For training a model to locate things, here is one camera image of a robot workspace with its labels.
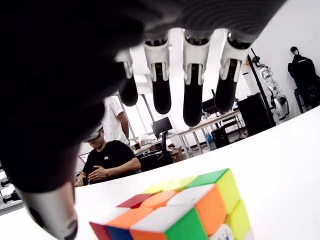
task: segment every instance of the rubik's cube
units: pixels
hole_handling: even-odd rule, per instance
[[[230,169],[153,185],[89,223],[99,240],[254,240]]]

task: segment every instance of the white sticker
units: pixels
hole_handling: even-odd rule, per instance
[[[234,233],[227,224],[222,224],[218,231],[209,240],[234,240]]]

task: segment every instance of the man's hand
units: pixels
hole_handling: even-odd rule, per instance
[[[90,181],[103,180],[108,177],[117,175],[117,170],[115,168],[105,169],[102,166],[93,166],[96,170],[89,174],[88,179]]]
[[[76,181],[75,187],[82,187],[84,185],[84,178],[86,178],[86,176],[83,174],[80,174]]]

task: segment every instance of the table leg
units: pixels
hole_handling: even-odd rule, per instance
[[[187,140],[187,136],[186,136],[186,135],[184,135],[184,140],[185,140],[185,143],[186,143],[187,148],[189,149],[190,152],[192,152],[191,147],[190,147],[190,144],[189,144],[189,142],[188,142],[188,140]]]
[[[200,146],[200,143],[199,143],[198,137],[197,137],[197,135],[196,135],[196,132],[193,132],[193,137],[194,137],[194,139],[195,139],[196,145],[198,146],[198,149],[199,149],[200,153],[201,153],[201,154],[204,154],[204,152],[202,151],[202,148],[201,148],[201,146]]]
[[[207,144],[207,146],[209,147],[210,151],[211,151],[211,147],[210,147],[210,144],[209,144],[209,141],[207,139],[207,135],[205,133],[205,130],[202,128],[201,129],[202,133],[203,133],[203,136],[204,136],[204,139],[205,139],[205,143]]]
[[[188,148],[186,147],[186,144],[185,144],[185,141],[184,141],[184,137],[179,135],[179,139],[180,139],[180,142],[182,144],[183,150],[185,152],[186,158],[189,159],[190,155],[189,155],[189,152],[188,152]]]

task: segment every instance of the white shirt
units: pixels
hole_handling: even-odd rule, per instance
[[[106,142],[118,140],[124,144],[129,144],[129,140],[122,130],[120,120],[117,118],[124,110],[112,97],[108,97],[104,100],[104,108],[105,113],[102,119],[104,140]]]

